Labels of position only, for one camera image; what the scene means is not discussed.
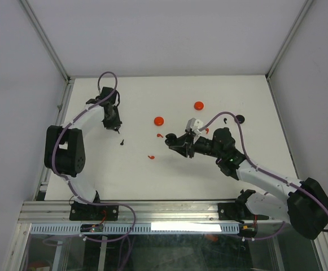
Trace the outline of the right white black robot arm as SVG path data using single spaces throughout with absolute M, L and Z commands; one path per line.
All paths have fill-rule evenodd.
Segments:
M 235 211 L 239 217 L 263 215 L 281 220 L 310 240 L 328 232 L 328 196 L 319 182 L 260 168 L 236 148 L 229 128 L 216 129 L 212 139 L 197 137 L 191 130 L 180 137 L 169 133 L 165 144 L 186 158 L 195 154 L 211 156 L 224 175 L 264 190 L 263 194 L 246 190 L 237 197 Z

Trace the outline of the black earbud charging case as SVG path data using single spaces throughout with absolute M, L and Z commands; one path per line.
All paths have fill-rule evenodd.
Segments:
M 165 144 L 169 147 L 176 143 L 177 136 L 173 133 L 169 133 L 165 136 Z

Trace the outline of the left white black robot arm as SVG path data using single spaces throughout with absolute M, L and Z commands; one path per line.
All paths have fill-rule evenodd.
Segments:
M 81 212 L 89 219 L 99 217 L 101 205 L 98 192 L 82 175 L 86 163 L 84 138 L 99 124 L 119 132 L 119 105 L 119 92 L 103 87 L 71 121 L 63 126 L 51 125 L 46 131 L 44 165 L 64 180 L 75 202 L 83 204 Z

